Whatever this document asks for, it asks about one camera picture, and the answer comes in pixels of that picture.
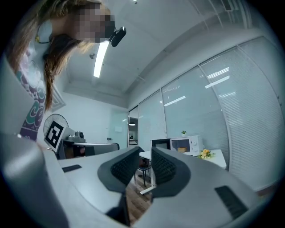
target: blonde hair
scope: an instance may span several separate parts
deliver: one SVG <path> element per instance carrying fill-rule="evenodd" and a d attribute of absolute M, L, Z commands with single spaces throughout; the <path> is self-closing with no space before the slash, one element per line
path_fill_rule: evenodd
<path fill-rule="evenodd" d="M 43 0 L 27 13 L 17 26 L 7 48 L 8 61 L 15 72 L 38 26 L 51 18 L 66 16 L 87 4 L 102 4 L 97 0 Z M 86 52 L 93 43 L 75 40 L 65 34 L 52 38 L 47 55 L 44 56 L 44 78 L 46 82 L 45 110 L 52 104 L 53 83 L 55 76 L 65 68 L 73 50 L 77 47 Z"/>

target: white fan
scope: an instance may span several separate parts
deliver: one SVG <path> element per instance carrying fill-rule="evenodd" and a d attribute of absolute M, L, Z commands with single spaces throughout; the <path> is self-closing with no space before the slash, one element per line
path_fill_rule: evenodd
<path fill-rule="evenodd" d="M 44 124 L 44 135 L 45 135 L 45 137 L 46 137 L 46 134 L 49 130 L 49 127 L 53 121 L 60 123 L 62 126 L 68 126 L 66 119 L 62 115 L 52 114 L 49 117 L 47 117 L 47 119 L 45 120 L 45 124 Z"/>

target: microwave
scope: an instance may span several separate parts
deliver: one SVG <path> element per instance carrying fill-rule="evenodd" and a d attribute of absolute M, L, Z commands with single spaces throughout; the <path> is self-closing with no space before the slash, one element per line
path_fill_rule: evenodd
<path fill-rule="evenodd" d="M 193 156 L 197 156 L 204 149 L 201 135 L 151 140 L 151 146 L 171 151 L 178 151 L 178 148 L 184 148 L 184 152 L 191 152 Z"/>

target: fluorescent light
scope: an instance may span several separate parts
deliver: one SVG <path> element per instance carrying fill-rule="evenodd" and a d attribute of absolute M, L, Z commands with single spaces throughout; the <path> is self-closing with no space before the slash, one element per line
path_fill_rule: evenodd
<path fill-rule="evenodd" d="M 213 82 L 213 83 L 210 83 L 209 85 L 205 86 L 205 88 L 206 88 L 206 89 L 207 89 L 207 88 L 210 88 L 210 87 L 212 87 L 212 86 L 214 86 L 214 85 L 217 85 L 217 84 L 219 84 L 219 83 L 221 83 L 221 82 L 223 82 L 223 81 L 228 80 L 229 78 L 230 78 L 230 76 L 226 76 L 226 77 L 224 77 L 224 78 L 222 78 L 222 79 L 220 79 L 220 80 L 217 80 L 217 81 L 215 81 L 215 82 Z"/>
<path fill-rule="evenodd" d="M 220 70 L 220 71 L 218 71 L 218 72 L 215 72 L 215 73 L 210 74 L 210 75 L 208 76 L 208 78 L 217 77 L 218 75 L 223 74 L 223 73 L 225 73 L 225 72 L 227 72 L 227 71 L 229 71 L 229 67 L 227 67 L 227 68 L 225 68 L 225 69 L 223 69 L 223 70 Z"/>
<path fill-rule="evenodd" d="M 97 56 L 96 56 L 96 62 L 94 66 L 94 77 L 100 77 L 101 67 L 104 60 L 104 56 L 106 54 L 107 48 L 109 45 L 109 41 L 102 42 L 99 46 Z"/>
<path fill-rule="evenodd" d="M 180 97 L 180 98 L 178 98 L 178 99 L 176 99 L 176 100 L 174 100 L 174 101 L 171 101 L 171 102 L 169 102 L 169 103 L 165 104 L 164 106 L 168 106 L 168 105 L 171 105 L 171 104 L 173 104 L 173 103 L 175 103 L 175 102 L 178 102 L 178 101 L 181 101 L 181 100 L 183 100 L 184 98 L 186 98 L 186 97 L 185 97 L 185 96 L 183 96 L 183 97 Z"/>
<path fill-rule="evenodd" d="M 219 95 L 220 98 L 224 98 L 224 97 L 227 97 L 227 96 L 232 96 L 232 95 L 235 95 L 236 93 L 233 92 L 233 93 L 230 93 L 230 94 L 223 94 L 223 95 Z"/>
<path fill-rule="evenodd" d="M 174 87 L 174 88 L 172 88 L 172 89 L 169 89 L 169 88 L 167 87 L 165 90 L 163 90 L 163 93 L 165 93 L 165 92 L 167 92 L 167 91 L 171 91 L 171 90 L 176 90 L 176 89 L 179 89 L 179 88 L 180 88 L 180 86 Z"/>

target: white table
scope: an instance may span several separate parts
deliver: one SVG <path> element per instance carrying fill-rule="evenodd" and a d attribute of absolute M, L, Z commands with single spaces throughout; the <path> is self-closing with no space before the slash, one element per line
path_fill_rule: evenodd
<path fill-rule="evenodd" d="M 215 153 L 214 157 L 204 159 L 205 161 L 213 162 L 214 164 L 222 167 L 223 169 L 227 168 L 226 161 L 221 150 L 211 150 L 211 153 Z M 185 152 L 184 155 L 193 155 L 191 152 Z"/>
<path fill-rule="evenodd" d="M 221 150 L 211 150 L 211 153 L 215 153 L 215 156 L 209 159 L 205 159 L 206 161 L 212 162 L 220 167 L 222 167 L 223 169 L 227 168 L 226 165 L 226 161 L 224 160 L 224 156 Z M 193 155 L 191 152 L 185 152 L 183 153 L 184 155 Z M 139 156 L 142 158 L 146 158 L 148 160 L 151 161 L 151 151 L 145 151 L 145 152 L 141 152 L 139 153 Z M 144 195 L 146 193 L 148 193 L 149 191 L 153 190 L 156 187 L 156 183 L 155 183 L 155 173 L 152 169 L 151 166 L 151 187 L 143 190 L 140 192 L 140 194 Z"/>

